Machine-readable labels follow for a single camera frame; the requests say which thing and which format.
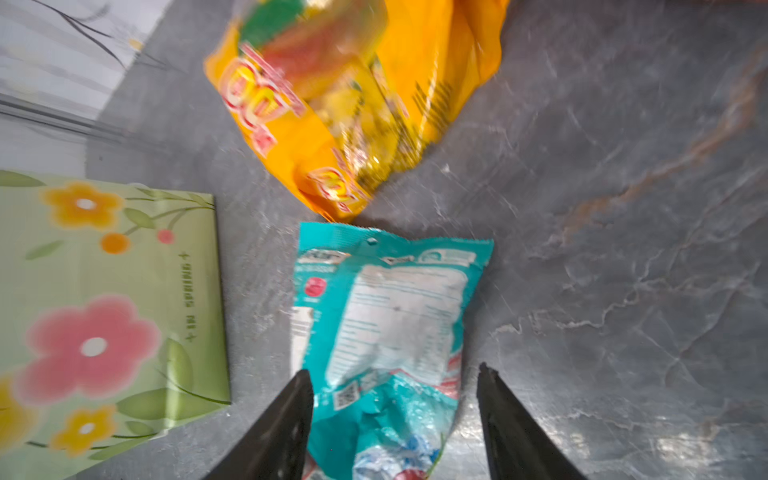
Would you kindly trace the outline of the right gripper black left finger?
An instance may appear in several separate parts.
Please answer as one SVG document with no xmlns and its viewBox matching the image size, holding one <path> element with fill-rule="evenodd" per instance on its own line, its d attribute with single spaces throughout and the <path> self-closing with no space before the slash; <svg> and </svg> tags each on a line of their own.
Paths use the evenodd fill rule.
<svg viewBox="0 0 768 480">
<path fill-rule="evenodd" d="M 207 480 L 300 480 L 312 425 L 310 375 L 298 371 Z"/>
</svg>

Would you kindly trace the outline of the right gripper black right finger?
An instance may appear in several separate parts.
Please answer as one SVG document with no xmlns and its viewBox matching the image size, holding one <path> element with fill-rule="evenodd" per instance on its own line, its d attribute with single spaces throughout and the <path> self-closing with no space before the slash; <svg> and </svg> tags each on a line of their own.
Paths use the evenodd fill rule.
<svg viewBox="0 0 768 480">
<path fill-rule="evenodd" d="M 491 479 L 586 479 L 485 363 L 477 400 Z"/>
</svg>

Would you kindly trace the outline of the teal snack packet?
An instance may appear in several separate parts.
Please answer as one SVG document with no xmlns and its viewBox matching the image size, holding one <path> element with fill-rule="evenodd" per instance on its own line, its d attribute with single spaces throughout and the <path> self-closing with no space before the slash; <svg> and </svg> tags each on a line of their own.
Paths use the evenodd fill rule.
<svg viewBox="0 0 768 480">
<path fill-rule="evenodd" d="M 314 391 L 308 479 L 426 479 L 460 403 L 463 317 L 494 244 L 304 223 L 291 368 Z"/>
</svg>

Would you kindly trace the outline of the white floral paper bag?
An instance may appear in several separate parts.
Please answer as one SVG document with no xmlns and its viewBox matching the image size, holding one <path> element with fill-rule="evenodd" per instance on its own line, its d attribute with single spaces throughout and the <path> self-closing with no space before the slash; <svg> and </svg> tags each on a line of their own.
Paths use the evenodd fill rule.
<svg viewBox="0 0 768 480">
<path fill-rule="evenodd" d="M 1 174 L 1 475 L 65 479 L 231 402 L 215 200 Z"/>
</svg>

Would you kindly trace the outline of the large yellow snack bag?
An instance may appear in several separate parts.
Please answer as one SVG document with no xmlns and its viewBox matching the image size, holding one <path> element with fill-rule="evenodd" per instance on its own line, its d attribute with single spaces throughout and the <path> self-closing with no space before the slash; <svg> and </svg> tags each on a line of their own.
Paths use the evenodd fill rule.
<svg viewBox="0 0 768 480">
<path fill-rule="evenodd" d="M 240 1 L 204 70 L 246 144 L 348 222 L 501 63 L 505 1 Z"/>
</svg>

